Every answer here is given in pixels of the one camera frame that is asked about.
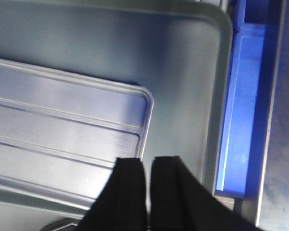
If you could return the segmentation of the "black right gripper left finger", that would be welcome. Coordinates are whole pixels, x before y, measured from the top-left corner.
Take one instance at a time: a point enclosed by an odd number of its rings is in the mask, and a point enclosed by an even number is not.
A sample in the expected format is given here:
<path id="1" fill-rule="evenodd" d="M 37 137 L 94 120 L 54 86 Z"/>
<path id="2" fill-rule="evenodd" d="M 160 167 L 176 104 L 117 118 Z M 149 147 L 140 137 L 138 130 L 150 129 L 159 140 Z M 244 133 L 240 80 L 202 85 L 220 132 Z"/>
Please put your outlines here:
<path id="1" fill-rule="evenodd" d="M 145 231 L 146 182 L 139 158 L 117 158 L 108 182 L 78 231 Z"/>

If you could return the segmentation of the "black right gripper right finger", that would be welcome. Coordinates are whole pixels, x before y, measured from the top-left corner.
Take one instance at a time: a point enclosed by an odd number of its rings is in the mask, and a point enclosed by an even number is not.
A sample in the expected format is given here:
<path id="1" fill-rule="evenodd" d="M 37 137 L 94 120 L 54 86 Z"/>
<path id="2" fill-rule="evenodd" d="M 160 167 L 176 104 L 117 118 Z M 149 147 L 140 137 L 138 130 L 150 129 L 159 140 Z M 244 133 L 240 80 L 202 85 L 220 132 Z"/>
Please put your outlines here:
<path id="1" fill-rule="evenodd" d="M 150 181 L 153 231 L 257 231 L 214 198 L 178 156 L 153 161 Z"/>

